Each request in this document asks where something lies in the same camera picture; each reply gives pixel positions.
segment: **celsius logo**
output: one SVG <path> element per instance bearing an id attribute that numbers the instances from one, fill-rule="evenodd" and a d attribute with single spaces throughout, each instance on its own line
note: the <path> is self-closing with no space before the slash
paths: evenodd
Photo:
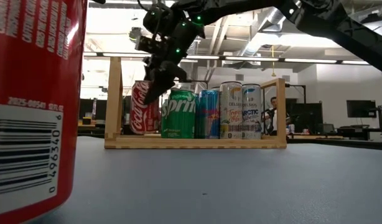
<path id="1" fill-rule="evenodd" d="M 256 89 L 252 89 L 252 88 L 250 88 L 250 89 L 247 89 L 247 90 L 245 90 L 244 92 L 243 92 L 243 94 L 244 94 L 244 99 L 246 99 L 246 101 L 253 101 L 254 100 L 254 98 L 253 97 L 247 97 L 246 95 L 248 94 L 248 93 L 252 93 L 252 92 L 254 92 L 254 91 L 256 91 Z"/>
<path id="2" fill-rule="evenodd" d="M 238 92 L 241 91 L 240 87 L 235 87 L 232 90 L 230 90 L 230 96 L 233 100 L 240 100 L 240 97 L 237 96 Z"/>

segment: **blue can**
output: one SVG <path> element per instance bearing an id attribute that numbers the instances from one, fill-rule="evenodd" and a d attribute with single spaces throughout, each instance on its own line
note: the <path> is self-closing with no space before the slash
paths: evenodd
<path id="1" fill-rule="evenodd" d="M 220 102 L 217 90 L 202 90 L 199 94 L 199 137 L 219 139 Z"/>
<path id="2" fill-rule="evenodd" d="M 199 130 L 199 94 L 194 94 L 195 95 L 195 131 L 194 131 L 194 138 L 198 139 L 200 138 L 200 130 Z"/>

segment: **green can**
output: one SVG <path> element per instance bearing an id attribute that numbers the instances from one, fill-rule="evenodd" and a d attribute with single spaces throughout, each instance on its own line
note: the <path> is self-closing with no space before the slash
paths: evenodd
<path id="1" fill-rule="evenodd" d="M 169 100 L 165 99 L 164 104 L 162 105 L 162 113 L 161 113 L 161 137 L 167 138 L 167 105 L 169 104 Z"/>
<path id="2" fill-rule="evenodd" d="M 194 138 L 195 105 L 195 96 L 191 91 L 172 89 L 166 116 L 168 138 Z"/>

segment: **can lid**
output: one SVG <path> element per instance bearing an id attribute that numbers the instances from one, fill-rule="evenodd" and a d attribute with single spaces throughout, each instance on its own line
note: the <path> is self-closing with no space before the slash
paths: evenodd
<path id="1" fill-rule="evenodd" d="M 242 86 L 245 86 L 245 85 L 257 85 L 257 86 L 260 86 L 259 84 L 255 84 L 255 83 L 247 83 L 247 84 L 244 84 Z"/>
<path id="2" fill-rule="evenodd" d="M 242 85 L 242 83 L 240 83 L 240 82 L 236 82 L 236 81 L 222 82 L 221 84 L 224 84 L 224 83 L 238 83 L 238 84 L 241 84 L 241 85 Z"/>

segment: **red can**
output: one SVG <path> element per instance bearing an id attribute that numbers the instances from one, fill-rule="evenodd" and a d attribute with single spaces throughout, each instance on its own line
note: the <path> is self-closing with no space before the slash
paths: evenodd
<path id="1" fill-rule="evenodd" d="M 0 223 L 72 191 L 87 1 L 0 0 Z"/>
<path id="2" fill-rule="evenodd" d="M 154 133 L 159 129 L 159 100 L 144 105 L 150 81 L 136 81 L 131 89 L 130 128 L 136 134 Z"/>

